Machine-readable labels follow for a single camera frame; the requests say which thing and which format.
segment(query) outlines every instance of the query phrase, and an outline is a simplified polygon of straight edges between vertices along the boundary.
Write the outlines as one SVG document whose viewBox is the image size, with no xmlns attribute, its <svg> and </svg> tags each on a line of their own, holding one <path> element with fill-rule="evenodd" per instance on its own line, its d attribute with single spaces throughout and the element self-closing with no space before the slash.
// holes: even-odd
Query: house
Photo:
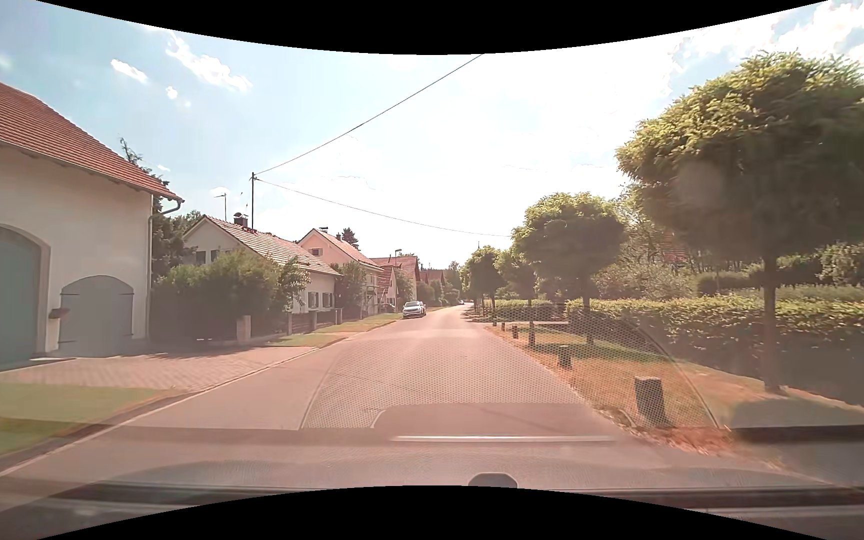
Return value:
<svg viewBox="0 0 864 540">
<path fill-rule="evenodd" d="M 292 313 L 328 312 L 335 308 L 335 278 L 340 274 L 329 264 L 295 242 L 280 238 L 271 232 L 249 228 L 246 218 L 230 223 L 208 215 L 198 218 L 183 236 L 185 247 L 192 250 L 186 260 L 188 264 L 210 264 L 222 253 L 235 249 L 247 249 L 267 257 L 276 263 L 285 264 L 293 257 L 298 266 L 309 273 L 311 281 L 302 291 L 302 303 L 292 303 Z"/>
<path fill-rule="evenodd" d="M 365 300 L 362 310 L 366 314 L 375 315 L 379 312 L 381 306 L 386 304 L 395 305 L 395 284 L 392 283 L 391 287 L 388 283 L 384 287 L 379 285 L 384 269 L 362 254 L 362 251 L 356 249 L 354 245 L 329 234 L 327 228 L 313 228 L 296 243 L 299 247 L 323 260 L 326 264 L 338 264 L 342 266 L 354 261 L 362 265 L 366 271 L 366 282 L 364 283 Z"/>
<path fill-rule="evenodd" d="M 400 272 L 402 272 L 403 274 L 405 274 L 406 277 L 408 277 L 409 282 L 412 285 L 412 299 L 415 300 L 416 298 L 418 298 L 418 286 L 416 284 L 419 282 L 421 277 L 419 275 L 419 258 L 417 256 L 415 256 L 414 254 L 406 254 L 401 256 L 370 256 L 369 259 L 375 262 L 375 264 L 382 266 L 383 268 L 398 268 Z"/>
<path fill-rule="evenodd" d="M 154 196 L 176 202 L 166 212 L 183 202 L 0 82 L 0 369 L 144 341 Z"/>
</svg>

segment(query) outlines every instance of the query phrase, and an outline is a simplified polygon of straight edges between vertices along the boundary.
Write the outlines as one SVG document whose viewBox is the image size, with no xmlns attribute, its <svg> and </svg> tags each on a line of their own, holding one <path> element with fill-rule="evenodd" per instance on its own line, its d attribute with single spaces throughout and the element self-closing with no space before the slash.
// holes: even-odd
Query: red tile roof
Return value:
<svg viewBox="0 0 864 540">
<path fill-rule="evenodd" d="M 318 272 L 319 274 L 329 274 L 331 276 L 339 276 L 340 274 L 325 261 L 318 258 L 309 251 L 299 247 L 299 244 L 280 238 L 271 232 L 260 232 L 253 228 L 235 225 L 228 221 L 214 218 L 210 215 L 202 216 L 202 220 L 208 220 L 219 226 L 223 231 L 232 235 L 235 240 L 245 244 L 252 251 L 255 251 L 263 257 L 267 257 L 276 263 L 285 264 L 293 257 L 298 257 L 298 265 L 310 272 Z"/>
<path fill-rule="evenodd" d="M 396 268 L 396 266 L 393 266 L 392 264 L 382 266 L 382 275 L 378 276 L 378 290 L 383 294 L 389 293 L 393 272 L 395 272 L 395 270 L 393 270 L 394 268 Z"/>
<path fill-rule="evenodd" d="M 370 256 L 375 264 L 385 267 L 387 264 L 398 266 L 405 272 L 406 276 L 412 277 L 416 283 L 419 281 L 419 258 L 414 254 L 403 256 Z"/>
<path fill-rule="evenodd" d="M 332 242 L 333 245 L 335 245 L 336 247 L 338 247 L 339 249 L 344 251 L 345 254 L 348 255 L 349 257 L 351 257 L 354 261 L 357 261 L 361 264 L 367 264 L 368 266 L 371 266 L 372 268 L 374 268 L 376 270 L 381 269 L 381 266 L 376 264 L 372 259 L 368 258 L 366 255 L 362 254 L 362 251 L 355 249 L 355 246 L 353 244 L 350 244 L 349 242 L 347 242 L 345 240 L 340 240 L 339 238 L 336 238 L 335 236 L 329 234 L 328 232 L 322 232 L 318 228 L 313 228 L 312 230 L 309 231 L 309 233 L 322 235 L 323 237 L 328 239 L 329 242 Z"/>
<path fill-rule="evenodd" d="M 0 141 L 83 167 L 139 190 L 182 200 L 161 181 L 129 163 L 47 104 L 2 82 Z"/>
</svg>

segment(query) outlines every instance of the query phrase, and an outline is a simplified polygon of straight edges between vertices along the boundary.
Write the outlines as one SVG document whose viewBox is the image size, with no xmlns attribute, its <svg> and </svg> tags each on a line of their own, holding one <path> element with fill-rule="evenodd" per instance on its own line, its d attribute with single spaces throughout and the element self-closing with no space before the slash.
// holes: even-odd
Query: stone pillar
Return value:
<svg viewBox="0 0 864 540">
<path fill-rule="evenodd" d="M 235 321 L 235 341 L 246 345 L 252 339 L 252 315 L 243 315 Z"/>
</svg>

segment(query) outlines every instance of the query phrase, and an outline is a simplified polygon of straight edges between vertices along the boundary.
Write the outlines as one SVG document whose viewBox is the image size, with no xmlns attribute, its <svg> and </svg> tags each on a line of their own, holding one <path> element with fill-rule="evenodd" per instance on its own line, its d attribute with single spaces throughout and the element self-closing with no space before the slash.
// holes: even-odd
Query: white car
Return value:
<svg viewBox="0 0 864 540">
<path fill-rule="evenodd" d="M 421 301 L 406 301 L 405 305 L 402 306 L 402 318 L 408 319 L 409 317 L 425 317 L 426 316 L 426 305 Z"/>
</svg>

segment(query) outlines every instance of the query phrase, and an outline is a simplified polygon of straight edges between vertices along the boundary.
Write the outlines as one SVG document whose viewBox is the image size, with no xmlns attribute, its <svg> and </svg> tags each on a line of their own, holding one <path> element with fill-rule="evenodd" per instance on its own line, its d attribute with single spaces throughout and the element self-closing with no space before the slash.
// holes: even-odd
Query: tree trunk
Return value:
<svg viewBox="0 0 864 540">
<path fill-rule="evenodd" d="M 762 357 L 759 370 L 765 391 L 782 394 L 779 384 L 779 332 L 776 328 L 776 277 L 779 273 L 774 255 L 762 257 L 762 296 L 765 312 L 762 316 Z"/>
</svg>

